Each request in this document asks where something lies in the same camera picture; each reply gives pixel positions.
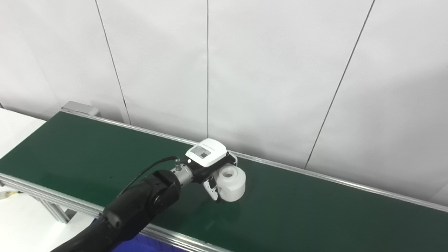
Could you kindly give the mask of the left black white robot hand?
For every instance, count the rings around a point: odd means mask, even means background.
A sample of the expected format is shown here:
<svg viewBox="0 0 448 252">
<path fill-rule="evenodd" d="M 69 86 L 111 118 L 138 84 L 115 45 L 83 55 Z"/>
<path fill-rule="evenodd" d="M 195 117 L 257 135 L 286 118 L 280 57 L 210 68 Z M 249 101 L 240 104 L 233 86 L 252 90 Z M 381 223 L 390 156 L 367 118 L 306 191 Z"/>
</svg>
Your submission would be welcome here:
<svg viewBox="0 0 448 252">
<path fill-rule="evenodd" d="M 191 182 L 202 184 L 213 201 L 220 202 L 219 170 L 225 165 L 237 166 L 237 157 L 221 142 L 207 138 L 187 150 L 181 163 L 189 168 Z"/>
</svg>

